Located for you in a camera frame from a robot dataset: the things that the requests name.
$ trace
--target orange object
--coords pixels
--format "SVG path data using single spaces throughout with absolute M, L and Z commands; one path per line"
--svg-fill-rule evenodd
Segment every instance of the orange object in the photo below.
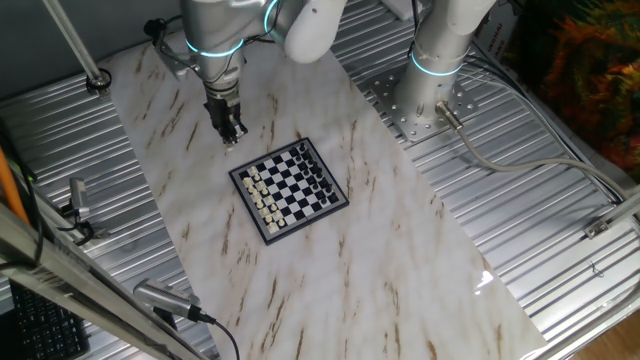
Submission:
M 22 221 L 29 224 L 29 218 L 27 217 L 27 213 L 24 211 L 24 206 L 22 206 L 22 200 L 20 199 L 20 193 L 18 193 L 16 182 L 13 179 L 13 173 L 11 172 L 11 168 L 9 168 L 7 158 L 4 156 L 2 149 L 0 149 L 0 182 L 4 187 L 4 192 L 7 196 L 7 201 L 9 202 L 11 211 L 22 219 Z

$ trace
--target blue led ring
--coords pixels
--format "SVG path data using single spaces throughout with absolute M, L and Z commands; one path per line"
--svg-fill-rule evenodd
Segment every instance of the blue led ring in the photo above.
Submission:
M 238 46 L 234 47 L 233 49 L 231 49 L 229 51 L 225 51 L 225 52 L 221 52 L 221 53 L 208 53 L 208 52 L 204 52 L 204 51 L 198 51 L 198 49 L 193 47 L 193 45 L 189 44 L 188 40 L 185 40 L 185 41 L 187 42 L 187 46 L 189 47 L 189 49 L 197 52 L 198 54 L 200 54 L 202 56 L 206 56 L 206 57 L 227 57 L 229 55 L 233 55 L 234 52 L 238 51 L 238 49 L 240 49 L 242 47 L 242 45 L 244 45 L 244 39 L 241 39 L 240 43 L 238 44 Z
M 271 10 L 278 3 L 278 0 L 273 0 L 269 7 L 267 8 L 267 12 L 264 14 L 264 33 L 265 35 L 269 33 L 269 28 L 267 27 L 267 23 L 269 22 L 269 14 L 271 14 Z
M 460 70 L 462 68 L 462 65 L 460 65 L 459 68 L 453 70 L 452 72 L 448 72 L 448 73 L 436 73 L 433 71 L 429 71 L 425 68 L 423 68 L 422 66 L 420 66 L 420 64 L 418 64 L 418 61 L 416 61 L 416 57 L 413 55 L 413 51 L 411 52 L 411 59 L 413 59 L 413 63 L 416 64 L 416 67 L 420 70 L 422 70 L 423 72 L 429 74 L 429 75 L 433 75 L 433 76 L 449 76 L 449 75 L 453 75 L 455 73 L 458 72 L 458 70 Z

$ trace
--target metal table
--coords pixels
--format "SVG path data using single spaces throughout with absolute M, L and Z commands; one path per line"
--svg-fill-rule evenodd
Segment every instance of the metal table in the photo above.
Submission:
M 370 79 L 406 64 L 412 35 L 412 22 L 399 21 L 379 0 L 352 0 L 332 51 L 375 106 Z M 151 277 L 190 290 L 113 104 L 89 95 L 84 82 L 84 75 L 77 76 L 5 101 L 0 115 L 8 119 L 25 160 L 40 175 L 40 188 L 54 203 L 68 201 L 70 176 L 86 179 L 89 220 L 112 233 L 110 240 L 88 246 L 92 258 L 129 289 Z M 479 115 L 463 122 L 490 160 L 582 159 L 552 123 L 537 119 L 509 91 L 473 80 L 461 84 L 479 106 Z M 614 206 L 606 190 L 582 172 L 548 166 L 492 173 L 474 165 L 450 130 L 410 143 L 386 114 L 380 115 L 549 343 L 566 347 L 558 357 L 640 306 L 635 301 L 579 341 L 564 344 L 640 280 L 636 224 L 627 222 L 588 240 L 582 230 Z M 5 280 L 0 300 L 0 309 L 11 306 Z M 206 326 L 183 319 L 178 326 L 198 349 L 214 346 Z M 85 358 L 146 356 L 95 326 L 87 324 L 87 330 L 92 352 Z

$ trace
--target white marble board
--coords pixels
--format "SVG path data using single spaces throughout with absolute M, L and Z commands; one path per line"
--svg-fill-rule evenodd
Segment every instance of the white marble board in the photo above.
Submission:
M 519 359 L 545 344 L 332 54 L 245 56 L 249 133 L 232 152 L 201 82 L 177 82 L 148 44 L 102 64 L 193 289 L 242 359 Z M 351 204 L 267 247 L 227 172 L 303 137 Z

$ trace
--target metal mounting plate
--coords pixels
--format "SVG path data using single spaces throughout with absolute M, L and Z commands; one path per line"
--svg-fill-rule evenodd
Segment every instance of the metal mounting plate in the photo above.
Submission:
M 448 123 L 443 117 L 425 120 L 416 116 L 415 109 L 403 109 L 396 104 L 395 87 L 401 74 L 403 72 L 380 75 L 371 81 L 371 91 L 393 123 L 411 142 L 418 142 L 446 128 Z M 476 113 L 477 104 L 460 84 L 455 83 L 452 92 L 455 102 L 449 107 L 460 120 Z

